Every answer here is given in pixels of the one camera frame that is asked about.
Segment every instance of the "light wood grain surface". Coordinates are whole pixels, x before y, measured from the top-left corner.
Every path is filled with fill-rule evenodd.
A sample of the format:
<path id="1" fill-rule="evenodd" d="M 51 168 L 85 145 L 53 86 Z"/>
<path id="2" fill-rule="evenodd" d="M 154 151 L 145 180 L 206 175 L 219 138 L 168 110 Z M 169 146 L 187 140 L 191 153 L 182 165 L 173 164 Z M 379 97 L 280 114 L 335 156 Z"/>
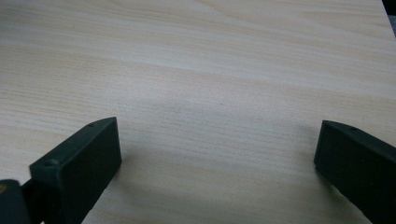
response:
<path id="1" fill-rule="evenodd" d="M 396 146 L 395 71 L 380 0 L 2 0 L 0 178 L 116 116 L 84 223 L 370 223 L 313 158 L 323 119 Z"/>

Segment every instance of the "tabletop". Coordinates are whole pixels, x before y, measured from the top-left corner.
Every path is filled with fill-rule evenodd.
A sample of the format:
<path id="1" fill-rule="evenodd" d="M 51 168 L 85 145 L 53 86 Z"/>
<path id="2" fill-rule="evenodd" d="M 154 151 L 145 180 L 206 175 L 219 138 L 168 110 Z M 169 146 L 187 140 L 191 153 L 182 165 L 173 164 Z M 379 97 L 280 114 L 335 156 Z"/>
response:
<path id="1" fill-rule="evenodd" d="M 84 223 L 370 223 L 315 172 L 324 119 L 396 146 L 380 0 L 0 2 L 0 178 L 117 117 Z"/>

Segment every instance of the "black bracket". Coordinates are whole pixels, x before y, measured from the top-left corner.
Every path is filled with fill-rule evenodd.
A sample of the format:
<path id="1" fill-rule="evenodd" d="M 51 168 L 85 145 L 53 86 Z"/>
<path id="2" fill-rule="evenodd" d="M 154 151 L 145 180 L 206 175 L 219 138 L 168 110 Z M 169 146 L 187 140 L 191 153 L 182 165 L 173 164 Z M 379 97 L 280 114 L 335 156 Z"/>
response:
<path id="1" fill-rule="evenodd" d="M 81 223 L 120 164 L 117 119 L 90 123 L 31 164 L 22 187 L 0 180 L 0 223 Z"/>
<path id="2" fill-rule="evenodd" d="M 373 223 L 396 223 L 396 148 L 342 123 L 323 120 L 316 169 Z"/>

